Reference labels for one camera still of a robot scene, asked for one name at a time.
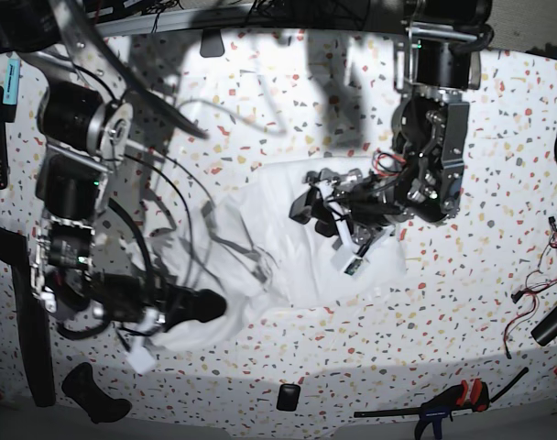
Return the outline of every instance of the white fabric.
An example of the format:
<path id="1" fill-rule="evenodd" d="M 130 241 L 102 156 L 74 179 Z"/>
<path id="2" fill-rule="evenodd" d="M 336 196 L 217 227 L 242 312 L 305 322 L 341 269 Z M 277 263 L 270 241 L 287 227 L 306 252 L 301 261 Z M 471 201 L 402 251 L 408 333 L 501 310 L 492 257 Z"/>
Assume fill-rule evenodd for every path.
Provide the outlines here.
<path id="1" fill-rule="evenodd" d="M 225 316 L 210 323 L 179 324 L 154 336 L 153 343 L 172 351 L 201 349 L 234 337 L 270 309 L 311 308 L 356 295 L 379 296 L 378 285 L 402 277 L 405 258 L 395 236 L 383 238 L 370 266 L 352 278 L 338 272 L 331 262 L 337 237 L 317 234 L 312 220 L 303 226 L 289 219 L 292 203 L 309 190 L 302 182 L 308 171 L 330 168 L 344 173 L 358 168 L 366 173 L 367 165 L 366 158 L 316 159 L 261 169 L 257 181 L 226 196 L 214 210 L 216 235 L 230 245 L 209 238 L 206 222 L 212 222 L 211 215 L 204 218 L 202 213 L 193 213 L 195 254 L 200 261 L 207 261 L 208 273 L 194 264 L 190 285 L 198 278 L 196 289 L 220 293 L 228 309 Z M 182 230 L 171 235 L 147 242 L 182 283 L 189 262 L 188 234 Z M 234 245 L 248 253 L 232 250 Z M 210 257 L 206 259 L 209 246 Z M 133 262 L 142 268 L 137 246 L 128 250 Z"/>

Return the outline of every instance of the white cloth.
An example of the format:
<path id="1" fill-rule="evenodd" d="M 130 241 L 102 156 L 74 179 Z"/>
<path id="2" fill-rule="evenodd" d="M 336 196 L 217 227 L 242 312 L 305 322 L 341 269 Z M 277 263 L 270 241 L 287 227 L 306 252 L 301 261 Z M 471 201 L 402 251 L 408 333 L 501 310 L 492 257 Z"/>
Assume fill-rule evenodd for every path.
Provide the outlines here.
<path id="1" fill-rule="evenodd" d="M 405 258 L 395 236 L 383 238 L 370 266 L 358 277 L 339 272 L 331 262 L 337 239 L 314 231 L 314 221 L 300 225 L 289 219 L 292 203 L 309 190 L 308 171 L 329 168 L 367 172 L 369 160 L 316 159 L 264 167 L 257 181 L 226 196 L 216 206 L 217 239 L 211 240 L 206 223 L 211 214 L 193 213 L 194 249 L 207 272 L 193 265 L 190 286 L 211 289 L 227 300 L 225 316 L 210 323 L 190 321 L 153 337 L 157 346 L 172 351 L 212 346 L 234 337 L 244 326 L 276 308 L 311 308 L 356 295 L 379 296 L 379 285 L 405 274 Z M 147 240 L 170 274 L 181 283 L 189 263 L 188 231 Z M 143 268 L 137 246 L 128 247 Z"/>

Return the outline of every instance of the speckled table surface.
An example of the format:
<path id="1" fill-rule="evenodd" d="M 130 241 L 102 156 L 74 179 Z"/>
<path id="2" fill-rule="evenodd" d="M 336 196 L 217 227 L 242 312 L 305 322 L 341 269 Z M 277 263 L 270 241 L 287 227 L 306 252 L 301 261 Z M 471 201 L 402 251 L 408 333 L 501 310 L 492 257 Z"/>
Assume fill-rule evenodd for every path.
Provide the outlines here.
<path id="1" fill-rule="evenodd" d="M 190 138 L 137 107 L 134 137 L 157 149 L 166 140 L 169 154 L 216 197 L 272 162 L 345 160 L 388 148 L 399 103 L 390 41 L 297 30 L 226 30 L 223 38 L 226 53 L 218 59 L 201 58 L 199 32 L 110 41 L 155 91 L 175 93 L 177 105 L 211 135 Z M 88 359 L 103 389 L 133 403 L 132 417 L 285 438 L 375 423 L 352 414 L 416 406 L 462 379 L 481 378 L 492 394 L 523 367 L 530 374 L 493 408 L 553 398 L 557 340 L 540 348 L 530 329 L 557 302 L 557 289 L 543 294 L 536 316 L 513 332 L 512 360 L 504 355 L 502 332 L 529 306 L 519 309 L 508 296 L 537 264 L 549 235 L 547 216 L 557 217 L 557 62 L 498 51 L 482 60 L 482 89 L 466 96 L 472 108 L 462 212 L 441 227 L 420 220 L 402 227 L 408 273 L 381 286 L 389 292 L 385 302 L 358 296 L 268 313 L 235 340 L 159 353 L 157 368 L 144 376 L 126 364 L 113 332 L 72 343 L 51 330 L 57 383 Z M 1 56 L 0 84 L 5 64 Z M 28 235 L 32 245 L 41 209 L 34 184 L 44 154 L 36 114 L 46 81 L 24 63 L 22 75 L 17 120 L 7 127 L 12 185 L 0 192 L 0 226 Z M 179 170 L 164 171 L 191 205 L 204 201 Z M 138 222 L 159 216 L 155 194 L 182 222 L 180 203 L 163 182 L 131 164 L 120 172 L 113 196 Z M 146 200 L 139 207 L 140 196 Z M 108 215 L 102 228 L 109 229 L 111 245 L 97 258 L 126 270 L 117 244 L 125 228 Z M 275 409 L 285 382 L 302 386 L 294 413 Z M 25 387 L 10 276 L 0 263 L 0 389 Z M 58 399 L 72 404 L 60 391 Z"/>

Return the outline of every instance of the black handle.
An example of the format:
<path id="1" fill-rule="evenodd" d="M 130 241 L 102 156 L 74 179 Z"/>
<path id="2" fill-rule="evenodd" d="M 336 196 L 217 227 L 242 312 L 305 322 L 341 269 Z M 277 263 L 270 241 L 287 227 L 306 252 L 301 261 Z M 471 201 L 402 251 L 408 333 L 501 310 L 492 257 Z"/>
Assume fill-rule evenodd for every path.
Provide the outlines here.
<path id="1" fill-rule="evenodd" d="M 531 335 L 542 347 L 557 337 L 557 306 L 533 329 Z"/>

